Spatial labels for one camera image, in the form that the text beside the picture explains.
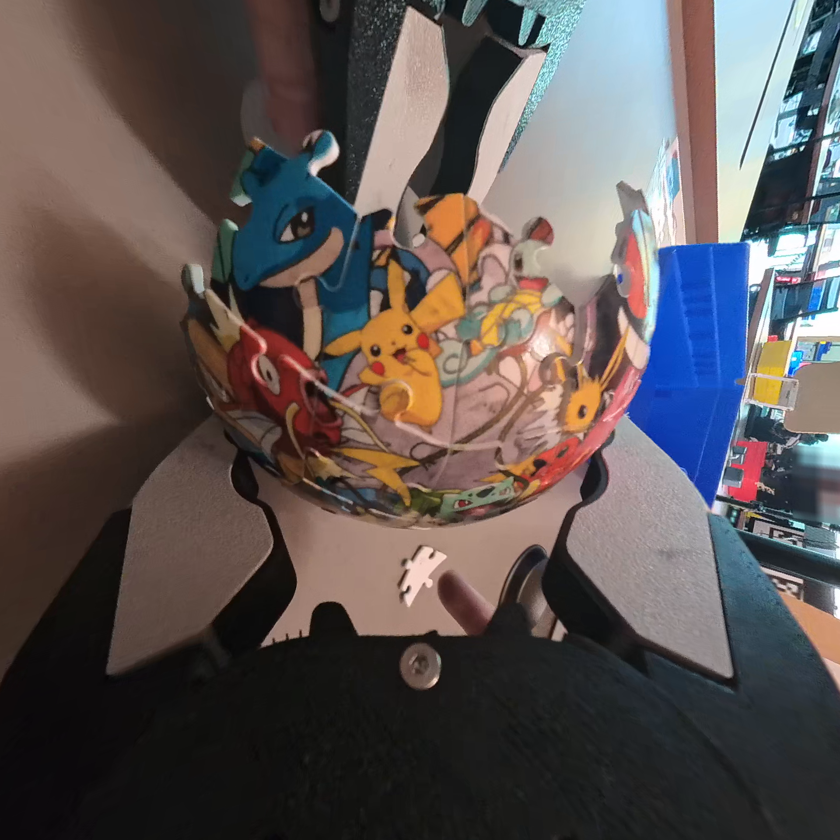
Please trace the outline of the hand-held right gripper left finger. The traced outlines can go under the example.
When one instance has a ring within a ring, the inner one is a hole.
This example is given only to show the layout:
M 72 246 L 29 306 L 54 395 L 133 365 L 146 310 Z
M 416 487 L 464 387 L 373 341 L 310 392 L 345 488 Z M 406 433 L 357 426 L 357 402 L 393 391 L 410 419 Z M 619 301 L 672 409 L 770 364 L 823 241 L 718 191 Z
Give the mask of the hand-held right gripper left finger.
M 208 418 L 133 499 L 107 672 L 192 646 L 218 662 L 267 646 L 297 585 L 250 458 Z

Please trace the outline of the black metal rail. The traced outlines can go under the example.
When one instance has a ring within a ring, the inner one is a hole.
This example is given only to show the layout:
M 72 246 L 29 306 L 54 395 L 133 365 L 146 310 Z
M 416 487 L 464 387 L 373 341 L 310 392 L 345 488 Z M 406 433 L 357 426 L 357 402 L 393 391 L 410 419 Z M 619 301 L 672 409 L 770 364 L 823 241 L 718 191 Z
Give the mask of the black metal rail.
M 737 510 L 740 517 L 748 513 L 754 513 L 769 519 L 774 526 L 780 528 L 783 527 L 784 523 L 791 521 L 758 503 L 743 502 L 727 496 L 716 495 L 715 501 L 712 503 L 712 510 L 733 523 L 728 513 L 730 508 Z M 737 528 L 736 531 L 741 541 L 744 542 L 760 565 L 838 585 L 839 560 L 837 557 L 829 557 L 825 553 L 806 548 L 804 545 L 775 539 L 760 533 L 744 531 L 741 528 Z

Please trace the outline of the beige board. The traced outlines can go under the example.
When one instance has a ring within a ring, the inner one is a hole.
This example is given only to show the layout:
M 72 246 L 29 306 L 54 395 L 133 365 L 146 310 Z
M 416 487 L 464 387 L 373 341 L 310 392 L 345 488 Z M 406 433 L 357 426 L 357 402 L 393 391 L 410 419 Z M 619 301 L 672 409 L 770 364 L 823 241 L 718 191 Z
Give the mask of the beige board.
M 795 434 L 839 433 L 839 362 L 818 362 L 798 369 L 793 407 L 784 427 Z

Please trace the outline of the colourful cartoon puzzle ball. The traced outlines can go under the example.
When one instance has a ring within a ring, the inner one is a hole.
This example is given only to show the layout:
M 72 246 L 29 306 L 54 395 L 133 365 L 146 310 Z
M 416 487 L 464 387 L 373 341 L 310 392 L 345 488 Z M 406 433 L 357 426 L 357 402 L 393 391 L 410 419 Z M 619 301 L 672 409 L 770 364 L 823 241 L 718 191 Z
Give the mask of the colourful cartoon puzzle ball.
M 209 276 L 182 270 L 196 378 L 236 445 L 324 509 L 401 528 L 519 507 L 607 443 L 647 368 L 655 223 L 620 182 L 611 271 L 577 308 L 519 235 L 462 193 L 419 199 L 419 234 L 358 216 L 320 176 L 329 131 L 288 157 L 248 142 Z

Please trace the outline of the pink rounded stick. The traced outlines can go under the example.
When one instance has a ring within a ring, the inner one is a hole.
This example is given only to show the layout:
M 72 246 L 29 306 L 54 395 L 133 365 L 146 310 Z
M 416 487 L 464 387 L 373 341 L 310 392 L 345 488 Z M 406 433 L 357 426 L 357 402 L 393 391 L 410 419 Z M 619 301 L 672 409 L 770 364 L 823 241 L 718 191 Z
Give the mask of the pink rounded stick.
M 446 612 L 470 636 L 482 635 L 496 611 L 495 605 L 453 570 L 439 577 L 437 595 Z

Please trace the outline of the wooden frame post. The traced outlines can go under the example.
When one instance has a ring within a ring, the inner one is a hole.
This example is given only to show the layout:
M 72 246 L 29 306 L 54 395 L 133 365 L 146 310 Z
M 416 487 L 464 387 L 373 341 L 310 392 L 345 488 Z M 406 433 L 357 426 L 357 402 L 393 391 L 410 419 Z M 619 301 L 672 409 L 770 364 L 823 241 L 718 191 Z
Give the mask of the wooden frame post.
M 686 241 L 716 243 L 719 211 L 715 4 L 667 1 L 666 5 Z

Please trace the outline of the loose white puzzle piece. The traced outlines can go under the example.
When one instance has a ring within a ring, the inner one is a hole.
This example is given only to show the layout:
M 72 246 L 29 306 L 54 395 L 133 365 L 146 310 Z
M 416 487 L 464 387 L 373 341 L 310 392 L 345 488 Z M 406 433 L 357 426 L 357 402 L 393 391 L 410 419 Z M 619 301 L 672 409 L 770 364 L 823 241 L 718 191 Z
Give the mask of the loose white puzzle piece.
M 400 602 L 410 608 L 423 589 L 433 586 L 432 575 L 448 556 L 431 546 L 419 545 L 402 562 L 402 576 L 397 584 Z

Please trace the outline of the blue plastic bin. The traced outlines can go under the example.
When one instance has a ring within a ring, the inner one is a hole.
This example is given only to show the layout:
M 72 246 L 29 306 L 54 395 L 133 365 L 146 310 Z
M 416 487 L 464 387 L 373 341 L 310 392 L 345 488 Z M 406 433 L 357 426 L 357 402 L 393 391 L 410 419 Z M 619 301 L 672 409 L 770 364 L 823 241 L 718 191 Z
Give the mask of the blue plastic bin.
M 715 501 L 742 399 L 749 245 L 684 245 L 658 253 L 650 359 L 627 414 Z

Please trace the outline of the round metal stand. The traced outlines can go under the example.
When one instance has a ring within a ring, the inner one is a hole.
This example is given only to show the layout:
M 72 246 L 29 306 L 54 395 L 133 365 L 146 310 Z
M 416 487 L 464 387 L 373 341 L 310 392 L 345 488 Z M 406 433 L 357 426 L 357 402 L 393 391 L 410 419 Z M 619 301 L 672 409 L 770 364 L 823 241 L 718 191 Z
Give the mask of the round metal stand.
M 543 593 L 543 573 L 548 561 L 542 546 L 534 544 L 526 548 L 509 570 L 499 605 L 519 604 L 526 614 L 531 635 L 551 639 L 558 620 Z

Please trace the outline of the yellow box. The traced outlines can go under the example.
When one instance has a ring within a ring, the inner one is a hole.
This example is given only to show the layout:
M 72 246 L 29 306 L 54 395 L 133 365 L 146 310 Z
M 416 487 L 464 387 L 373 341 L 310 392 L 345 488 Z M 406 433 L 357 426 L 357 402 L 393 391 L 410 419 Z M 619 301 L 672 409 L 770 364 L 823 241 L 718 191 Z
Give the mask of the yellow box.
M 777 338 L 761 343 L 745 385 L 748 403 L 781 410 L 791 406 L 794 388 L 789 369 L 794 348 L 794 341 Z

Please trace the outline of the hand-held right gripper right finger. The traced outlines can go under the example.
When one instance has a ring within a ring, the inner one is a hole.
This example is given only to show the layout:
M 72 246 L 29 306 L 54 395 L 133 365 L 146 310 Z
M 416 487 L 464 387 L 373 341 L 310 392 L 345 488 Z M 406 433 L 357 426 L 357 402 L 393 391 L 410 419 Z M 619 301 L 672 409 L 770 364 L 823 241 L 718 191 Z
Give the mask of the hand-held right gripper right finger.
M 707 504 L 629 419 L 591 458 L 543 574 L 572 634 L 622 656 L 657 653 L 716 680 L 733 677 Z

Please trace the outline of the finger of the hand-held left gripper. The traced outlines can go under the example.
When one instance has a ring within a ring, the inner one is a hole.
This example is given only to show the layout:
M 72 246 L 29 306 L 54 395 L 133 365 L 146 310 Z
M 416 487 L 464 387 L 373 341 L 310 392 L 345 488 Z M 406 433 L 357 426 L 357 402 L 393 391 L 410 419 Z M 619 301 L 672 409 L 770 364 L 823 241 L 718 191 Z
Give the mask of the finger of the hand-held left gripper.
M 353 209 L 398 214 L 429 194 L 444 160 L 452 74 L 482 36 L 465 5 L 353 8 Z
M 463 128 L 459 149 L 465 154 L 466 194 L 487 197 L 546 60 L 543 49 L 513 47 L 484 37 L 460 80 Z

